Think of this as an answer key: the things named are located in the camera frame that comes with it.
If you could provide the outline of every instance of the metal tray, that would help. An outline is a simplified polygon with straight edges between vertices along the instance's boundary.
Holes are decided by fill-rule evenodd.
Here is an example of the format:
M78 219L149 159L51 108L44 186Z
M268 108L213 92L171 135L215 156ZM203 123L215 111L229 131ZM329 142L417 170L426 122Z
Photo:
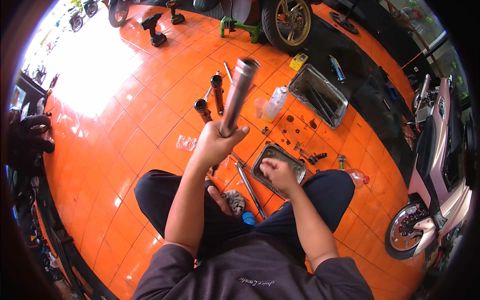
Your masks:
M288 162L291 165L293 172L297 176L297 182L299 184L305 178L305 174L307 174L307 167L305 166L305 164L291 156L289 153L283 150L282 147L277 144L266 144L258 155L255 162L253 163L250 173L252 174L252 177L255 178L257 181L261 182L264 186L281 196L288 197L287 195L277 190L272 185L272 182L264 176L262 171L260 171L260 164L262 163L262 159L264 158L278 158L280 160Z
M334 113L336 114L336 118L332 117L332 123L328 121L328 118L317 108L315 108L312 103L307 99L307 86L306 82L310 81L313 87L321 94L325 95L325 98L331 101L331 104L336 106L333 107L330 105ZM306 106L308 106L311 110L317 114L328 126L332 129L337 128L343 120L345 116L345 112L347 111L348 101L343 96L343 94L330 82L328 79L323 76L316 68L314 68L311 64L306 63L300 68L298 73L292 78L290 83L288 84L288 91L295 96L298 100L303 102Z

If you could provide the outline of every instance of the blue spray can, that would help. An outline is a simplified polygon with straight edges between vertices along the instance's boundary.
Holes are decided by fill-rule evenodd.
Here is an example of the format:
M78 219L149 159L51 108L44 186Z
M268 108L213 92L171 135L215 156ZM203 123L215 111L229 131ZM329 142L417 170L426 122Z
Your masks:
M341 83L341 84L344 84L345 83L345 75L343 74L342 72L342 68L340 67L340 65L338 64L338 61L336 60L335 57L331 56L331 55L328 55L330 56L330 63L332 64L335 72L336 72L336 78L337 80Z

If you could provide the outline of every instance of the dark pants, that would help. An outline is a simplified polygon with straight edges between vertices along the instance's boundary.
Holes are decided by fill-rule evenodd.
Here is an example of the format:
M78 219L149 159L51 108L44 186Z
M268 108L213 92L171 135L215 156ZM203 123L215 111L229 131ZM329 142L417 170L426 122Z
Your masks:
M181 176L165 171L151 170L143 175L134 188L135 197L143 214L158 233L165 236L168 212L177 193ZM302 186L324 222L334 232L350 203L355 185L343 171L329 170L310 177ZM271 235L285 242L299 265L304 266L305 252L297 234L292 204L285 202L265 221L255 226L228 216L205 189L204 233L197 259L201 260L220 244L249 232Z

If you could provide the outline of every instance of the orange tiled floor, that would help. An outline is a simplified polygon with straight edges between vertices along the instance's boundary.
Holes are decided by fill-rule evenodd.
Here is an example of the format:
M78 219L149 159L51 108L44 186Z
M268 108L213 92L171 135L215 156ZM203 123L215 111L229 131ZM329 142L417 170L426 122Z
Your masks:
M330 20L330 10L326 5L313 8L326 20ZM154 48L136 20L159 11L166 12L159 26L169 40ZM87 264L115 295L131 297L163 241L138 208L133 187L153 168L182 174L192 153L177 149L176 141L180 134L198 138L203 128L193 101L206 93L209 78L224 69L223 60L233 67L237 57L250 56L262 68L238 123L250 125L251 132L234 149L247 162L246 170L267 142L278 143L297 157L298 152L292 150L296 141L307 152L327 152L328 158L314 167L307 165L308 176L317 168L338 168L337 154L346 155L347 168L360 168L372 180L355 191L334 234L340 255L356 261L377 299L408 298L423 275L422 259L400 262L385 252L386 227L406 203L407 188L378 137L352 107L340 127L331 130L292 96L273 124L254 118L254 100L259 96L268 99L276 86L287 84L295 75L288 67L288 55L269 45L251 44L242 30L219 38L218 20L182 13L187 21L172 26L167 9L132 6L129 23L117 29L109 25L107 11L99 11L71 41L79 53L97 54L88 66L66 67L48 101L46 110L53 108L56 141L55 152L45 155L48 181L61 219ZM358 36L344 33L410 99L413 91L400 67L371 35L359 29ZM225 95L228 88L224 84ZM213 96L208 104L215 107ZM212 116L219 118L215 112ZM288 116L294 121L286 121ZM260 132L264 126L270 128L266 135ZM248 210L260 219L245 185L238 184L234 161L230 157L212 180L221 191L239 190ZM247 177L266 213L278 209L283 199L249 173Z

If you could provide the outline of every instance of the gold alloy wheel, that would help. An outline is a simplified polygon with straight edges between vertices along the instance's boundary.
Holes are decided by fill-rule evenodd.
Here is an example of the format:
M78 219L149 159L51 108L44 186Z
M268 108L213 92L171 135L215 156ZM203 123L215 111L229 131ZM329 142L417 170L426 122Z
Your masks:
M287 45L298 46L308 37L312 16L305 0L288 2L280 0L276 7L276 29Z

